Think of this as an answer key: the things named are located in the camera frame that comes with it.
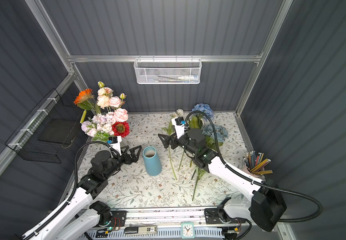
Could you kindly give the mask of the teal cylindrical vase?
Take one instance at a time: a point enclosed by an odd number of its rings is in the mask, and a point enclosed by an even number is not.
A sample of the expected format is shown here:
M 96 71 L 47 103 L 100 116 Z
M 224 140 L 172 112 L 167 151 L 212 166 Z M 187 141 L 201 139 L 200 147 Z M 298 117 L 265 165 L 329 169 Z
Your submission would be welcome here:
M 157 150 L 150 146 L 143 150 L 145 168 L 150 176 L 157 176 L 162 172 L 162 163 Z

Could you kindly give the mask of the white rose flower stem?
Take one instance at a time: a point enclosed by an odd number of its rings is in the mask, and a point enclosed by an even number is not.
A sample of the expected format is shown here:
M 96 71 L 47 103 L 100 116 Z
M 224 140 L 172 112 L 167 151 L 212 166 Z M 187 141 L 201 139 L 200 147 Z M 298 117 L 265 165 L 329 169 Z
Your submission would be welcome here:
M 184 115 L 184 111 L 183 109 L 177 109 L 171 116 L 171 119 L 169 121 L 169 125 L 167 127 L 164 127 L 163 130 L 168 134 L 168 136 L 172 135 L 173 133 L 175 133 L 175 128 L 173 126 L 172 120 L 176 117 L 183 117 Z M 172 158 L 172 154 L 171 154 L 171 149 L 168 148 L 168 156 L 169 156 L 169 161 L 170 161 L 170 165 L 172 168 L 172 172 L 173 172 L 173 177 L 175 180 L 177 180 L 176 177 L 176 173 L 174 170 L 174 166 L 173 166 L 173 158 Z

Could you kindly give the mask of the clear ribbed glass vase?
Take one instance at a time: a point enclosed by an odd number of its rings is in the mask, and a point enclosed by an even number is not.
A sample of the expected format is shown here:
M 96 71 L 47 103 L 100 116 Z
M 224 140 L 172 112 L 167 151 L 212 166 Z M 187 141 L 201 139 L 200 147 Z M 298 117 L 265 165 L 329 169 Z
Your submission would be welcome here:
M 120 142 L 120 146 L 121 148 L 124 148 L 125 146 L 128 146 L 128 140 L 126 138 L 121 137 L 121 142 Z

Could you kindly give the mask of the pink rose flower stem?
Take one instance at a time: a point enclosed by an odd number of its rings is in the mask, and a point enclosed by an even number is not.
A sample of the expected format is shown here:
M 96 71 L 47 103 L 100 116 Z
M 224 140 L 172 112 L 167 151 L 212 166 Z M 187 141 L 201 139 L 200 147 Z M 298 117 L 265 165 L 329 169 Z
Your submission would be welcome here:
M 123 108 L 125 98 L 125 93 L 121 93 L 119 97 L 110 98 L 109 106 L 114 109 L 113 118 L 117 122 L 126 122 L 129 118 L 128 111 Z

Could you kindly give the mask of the red gerbera flower stem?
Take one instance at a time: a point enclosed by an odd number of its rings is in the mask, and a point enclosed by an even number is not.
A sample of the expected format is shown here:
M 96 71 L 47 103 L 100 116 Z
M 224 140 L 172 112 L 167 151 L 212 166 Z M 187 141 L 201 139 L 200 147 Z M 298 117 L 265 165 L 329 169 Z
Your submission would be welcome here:
M 125 138 L 130 134 L 130 127 L 127 122 L 115 122 L 112 131 L 114 136 Z

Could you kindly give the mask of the cream rose flower spray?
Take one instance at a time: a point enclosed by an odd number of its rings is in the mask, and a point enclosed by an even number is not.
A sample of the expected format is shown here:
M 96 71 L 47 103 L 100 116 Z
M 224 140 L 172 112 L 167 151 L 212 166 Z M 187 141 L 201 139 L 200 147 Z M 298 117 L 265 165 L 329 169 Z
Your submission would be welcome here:
M 113 96 L 113 90 L 109 87 L 106 87 L 103 82 L 98 82 L 99 90 L 97 97 L 97 105 L 101 109 L 108 108 L 110 98 Z

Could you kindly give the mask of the orange gerbera flower stem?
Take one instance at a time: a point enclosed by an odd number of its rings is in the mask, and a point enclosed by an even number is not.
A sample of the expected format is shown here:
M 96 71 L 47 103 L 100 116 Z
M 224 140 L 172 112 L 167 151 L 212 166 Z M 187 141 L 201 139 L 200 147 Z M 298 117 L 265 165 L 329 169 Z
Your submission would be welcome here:
M 101 113 L 92 89 L 79 92 L 79 95 L 74 100 L 74 104 L 85 111 L 92 111 L 95 115 Z

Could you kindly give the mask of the dark blue hydrangea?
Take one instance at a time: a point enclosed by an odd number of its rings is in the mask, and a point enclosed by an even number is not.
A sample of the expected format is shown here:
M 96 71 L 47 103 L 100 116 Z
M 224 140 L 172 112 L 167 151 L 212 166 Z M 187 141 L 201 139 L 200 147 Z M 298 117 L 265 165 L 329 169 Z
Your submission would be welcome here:
M 199 103 L 196 104 L 193 108 L 192 111 L 200 111 L 205 113 L 211 120 L 214 118 L 214 112 L 211 109 L 210 105 L 205 104 L 205 103 Z

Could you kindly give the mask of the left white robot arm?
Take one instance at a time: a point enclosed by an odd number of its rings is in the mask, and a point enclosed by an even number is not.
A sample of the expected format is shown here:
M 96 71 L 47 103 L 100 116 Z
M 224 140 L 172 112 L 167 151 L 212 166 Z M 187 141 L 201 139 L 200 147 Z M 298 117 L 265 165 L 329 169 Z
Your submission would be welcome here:
M 142 146 L 121 147 L 121 139 L 113 137 L 105 150 L 91 159 L 88 173 L 79 179 L 74 175 L 74 186 L 69 196 L 50 214 L 22 235 L 23 240 L 74 240 L 90 228 L 108 226 L 113 219 L 110 207 L 96 197 L 106 188 L 109 178 L 123 165 L 136 163 Z

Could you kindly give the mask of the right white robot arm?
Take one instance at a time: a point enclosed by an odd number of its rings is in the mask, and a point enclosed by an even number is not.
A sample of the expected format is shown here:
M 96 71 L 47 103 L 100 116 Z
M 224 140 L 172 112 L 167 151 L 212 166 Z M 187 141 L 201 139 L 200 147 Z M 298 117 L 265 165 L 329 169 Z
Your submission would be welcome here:
M 219 146 L 212 150 L 206 146 L 206 137 L 201 129 L 191 128 L 190 123 L 196 115 L 209 116 L 201 111 L 192 111 L 186 118 L 174 117 L 171 124 L 174 133 L 171 135 L 159 134 L 165 149 L 180 147 L 184 153 L 200 169 L 218 176 L 234 186 L 250 202 L 248 212 L 251 219 L 264 231 L 270 232 L 277 223 L 301 223 L 315 219 L 323 212 L 322 204 L 315 198 L 281 189 L 272 180 L 264 181 L 247 173 L 223 159 Z M 317 210 L 305 217 L 284 219 L 287 210 L 283 194 L 288 194 L 313 202 Z

